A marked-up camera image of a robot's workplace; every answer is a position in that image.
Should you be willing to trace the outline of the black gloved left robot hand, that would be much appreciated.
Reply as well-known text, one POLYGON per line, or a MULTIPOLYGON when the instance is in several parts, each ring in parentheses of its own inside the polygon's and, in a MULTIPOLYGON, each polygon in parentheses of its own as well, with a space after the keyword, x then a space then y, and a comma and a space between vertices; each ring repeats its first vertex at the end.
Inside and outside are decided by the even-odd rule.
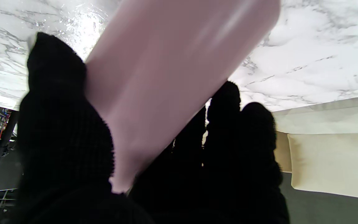
POLYGON ((11 224, 289 224, 272 113, 240 108, 230 81, 129 194, 113 193, 114 145, 85 97, 84 62, 58 37, 30 43, 16 149, 23 176, 11 224))

